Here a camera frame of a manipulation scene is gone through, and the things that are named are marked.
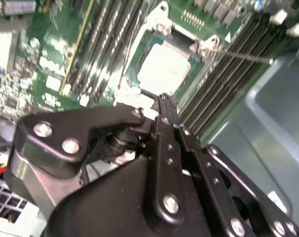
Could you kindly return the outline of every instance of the dimm slot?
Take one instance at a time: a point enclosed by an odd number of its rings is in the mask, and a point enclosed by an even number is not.
[[[274,37],[274,39],[270,40],[269,43],[263,40],[267,47],[265,47],[265,49],[260,53],[260,55],[270,55],[273,52],[273,50],[279,45],[281,40],[282,38],[280,36]],[[234,98],[236,98],[237,92],[247,84],[249,79],[256,73],[260,66],[260,63],[251,62],[250,64],[247,63],[244,67],[242,67],[238,75],[236,75],[236,77],[238,77],[238,80],[232,81],[230,85],[222,91],[222,93],[214,101],[213,106],[210,107],[210,112],[205,113],[195,124],[195,126],[193,127],[195,135],[200,136],[203,134],[203,132],[205,132],[208,129],[208,127],[214,122],[217,116],[219,116],[220,113],[226,108],[226,106],[228,106],[229,103]]]

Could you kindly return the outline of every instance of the black plastic part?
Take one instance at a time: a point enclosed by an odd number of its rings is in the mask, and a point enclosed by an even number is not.
[[[230,220],[236,218],[244,226],[245,237],[255,236],[241,217],[212,158],[201,152],[196,138],[185,133],[185,128],[180,128],[178,134],[182,155],[187,157],[184,163],[193,175],[211,232],[215,236],[235,236]]]
[[[278,208],[268,196],[260,190],[235,164],[216,146],[210,145],[204,148],[205,154],[213,157],[216,167],[221,175],[229,180],[229,193],[243,205],[241,212],[243,218],[248,219],[252,230],[257,236],[278,236],[274,222],[280,222],[286,231],[286,236],[294,237],[286,228],[286,223],[291,223],[299,236],[298,226]]]
[[[58,178],[71,178],[81,169],[88,155],[91,140],[103,140],[109,132],[116,129],[140,126],[144,123],[144,116],[141,113],[133,114],[134,110],[131,106],[99,106],[84,110],[28,115],[18,122],[14,135],[15,149],[47,173]],[[52,135],[36,135],[34,126],[40,122],[52,127]],[[80,150],[76,154],[68,154],[62,149],[62,142],[68,138],[79,143]]]
[[[43,237],[160,237],[144,218],[148,158],[138,158],[66,197],[53,211]],[[181,175],[186,219],[168,236],[211,237],[191,177]]]
[[[181,183],[180,146],[174,139],[173,124],[166,117],[156,117],[151,143],[144,214],[153,229],[170,234],[184,222],[185,199]],[[168,196],[178,203],[176,213],[170,213],[164,206],[164,197]]]

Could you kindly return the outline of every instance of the black ram slot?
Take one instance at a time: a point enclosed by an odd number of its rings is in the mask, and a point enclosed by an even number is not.
[[[264,48],[266,46],[265,40],[262,39],[262,36],[259,37],[256,41],[251,42],[245,52],[251,53],[254,55],[257,55],[260,53],[260,49]],[[232,63],[232,69],[233,70],[227,70],[224,74],[221,75],[221,79],[224,81],[219,81],[211,90],[208,97],[200,103],[197,110],[199,111],[198,116],[189,119],[187,122],[187,126],[192,129],[192,127],[195,125],[195,123],[200,119],[200,117],[204,114],[204,112],[208,109],[208,107],[212,104],[213,100],[219,95],[220,91],[225,88],[226,85],[230,84],[231,81],[234,81],[236,78],[236,74],[239,71],[244,71],[244,68],[241,68],[243,65],[248,64],[245,62],[245,60],[235,58],[234,63]]]
[[[250,50],[254,47],[254,45],[256,43],[258,43],[258,40],[260,39],[260,37],[262,37],[262,34],[264,32],[265,32],[265,29],[259,29],[258,34],[256,34],[256,37],[250,38],[250,40],[247,41],[247,44],[244,45],[239,50],[239,52],[244,53],[244,54],[251,53]],[[228,65],[228,67],[226,67],[225,72],[219,71],[216,73],[218,76],[211,77],[211,84],[205,85],[205,90],[202,92],[203,94],[200,96],[201,97],[200,100],[197,101],[197,103],[195,103],[195,106],[191,110],[191,116],[185,122],[185,124],[189,128],[191,128],[194,125],[194,123],[196,122],[195,120],[198,119],[196,116],[192,116],[194,114],[194,112],[195,111],[200,112],[200,110],[203,109],[203,107],[205,106],[205,101],[210,100],[210,98],[212,98],[214,96],[214,94],[216,93],[217,87],[221,86],[223,81],[227,79],[227,77],[225,77],[223,75],[236,71],[236,68],[241,61],[242,60],[239,58],[230,57],[230,64]]]
[[[284,37],[277,36],[274,40],[270,41],[268,47],[264,50],[261,56],[270,55],[273,50],[279,45],[281,40]],[[218,98],[214,101],[212,107],[209,109],[204,116],[202,116],[199,121],[193,127],[194,134],[197,136],[201,136],[208,128],[212,125],[212,123],[216,120],[216,118],[223,112],[223,110],[229,105],[230,102],[234,98],[240,89],[242,89],[249,79],[256,73],[256,71],[261,67],[260,63],[251,62],[248,64],[248,68],[244,71],[240,71],[236,78],[239,78],[238,82],[231,83],[230,86],[224,90],[225,92],[218,96]]]
[[[260,22],[253,17],[250,22],[247,24],[246,28],[241,32],[237,40],[233,43],[233,45],[230,47],[230,51],[233,52],[239,52],[241,48],[243,48],[244,44],[247,42],[247,40],[253,35],[254,31],[258,28]],[[212,85],[215,83],[214,79],[217,79],[218,76],[223,72],[227,70],[227,67],[230,65],[232,61],[232,57],[230,56],[223,56],[220,60],[219,64],[215,67],[213,72],[210,74],[210,76],[206,79],[206,82],[198,92],[198,94],[193,98],[190,105],[184,110],[184,112],[181,114],[181,121],[182,123],[186,123],[186,121],[192,116],[193,112],[195,111],[196,102],[202,101],[203,97],[206,96],[206,91]]]

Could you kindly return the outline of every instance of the electronic component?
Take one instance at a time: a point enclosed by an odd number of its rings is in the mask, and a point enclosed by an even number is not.
[[[230,9],[227,15],[224,17],[222,24],[226,26],[230,26],[230,24],[232,24],[232,22],[235,20],[236,16],[237,16],[236,12]]]
[[[288,13],[285,10],[280,10],[275,15],[270,17],[270,23],[279,26],[284,22],[287,16]]]
[[[10,108],[12,108],[12,109],[16,110],[16,108],[17,108],[17,100],[12,99],[12,98],[7,98],[5,105],[8,106],[8,107],[10,107]]]
[[[13,33],[0,33],[0,73],[13,69],[17,37]]]
[[[140,88],[154,95],[174,94],[191,69],[188,59],[168,43],[154,44],[137,76]]]
[[[287,30],[287,35],[290,35],[292,37],[299,36],[299,22]]]
[[[201,7],[204,2],[205,2],[205,0],[194,0],[193,5],[195,5],[197,7]]]
[[[220,3],[216,8],[216,10],[214,11],[213,17],[215,19],[221,20],[225,16],[227,11],[228,11],[228,7],[225,4]]]
[[[206,13],[212,13],[217,5],[217,0],[208,0],[203,10]]]

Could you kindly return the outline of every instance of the screw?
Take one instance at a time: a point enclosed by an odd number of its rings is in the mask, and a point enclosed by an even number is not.
[[[288,229],[290,230],[290,232],[291,232],[292,234],[294,234],[295,236],[298,235],[298,233],[297,233],[297,231],[296,231],[296,229],[295,229],[295,227],[294,227],[294,225],[293,225],[292,223],[287,222],[287,223],[286,223],[286,226],[288,227]]]
[[[156,30],[157,30],[158,32],[162,32],[162,31],[164,31],[164,29],[165,29],[165,26],[164,26],[163,24],[158,23],[158,24],[156,25]]]
[[[134,110],[132,110],[132,112],[131,112],[134,116],[136,116],[136,117],[138,117],[138,118],[140,118],[141,117],[141,115],[140,115],[140,113],[139,113],[139,111],[138,111],[138,109],[134,109]]]
[[[230,224],[231,224],[235,234],[237,234],[240,237],[243,237],[245,235],[245,229],[239,220],[237,220],[236,218],[233,218],[230,220]]]
[[[179,211],[179,203],[170,195],[164,196],[164,206],[168,212],[175,214]]]
[[[188,129],[186,129],[185,127],[183,128],[183,131],[184,131],[184,134],[189,136],[190,135],[190,132]]]
[[[283,225],[279,222],[279,221],[275,221],[273,222],[274,227],[276,228],[277,232],[282,235],[285,236],[286,235],[286,231],[284,230]]]
[[[214,181],[213,181],[213,182],[214,182],[214,184],[215,184],[215,185],[218,185],[218,184],[219,184],[219,180],[218,180],[218,179],[216,179],[216,178],[214,179]]]
[[[167,161],[167,164],[172,165],[173,164],[173,159],[169,158],[168,161]]]
[[[80,150],[79,143],[72,138],[64,140],[61,144],[61,147],[69,154],[75,154]]]
[[[218,154],[218,151],[215,147],[211,147],[211,151],[214,155],[217,155]]]
[[[36,124],[33,130],[39,137],[49,137],[52,134],[51,126],[43,122]]]
[[[161,120],[162,120],[162,122],[164,122],[165,124],[169,125],[169,120],[168,120],[167,118],[162,118]]]

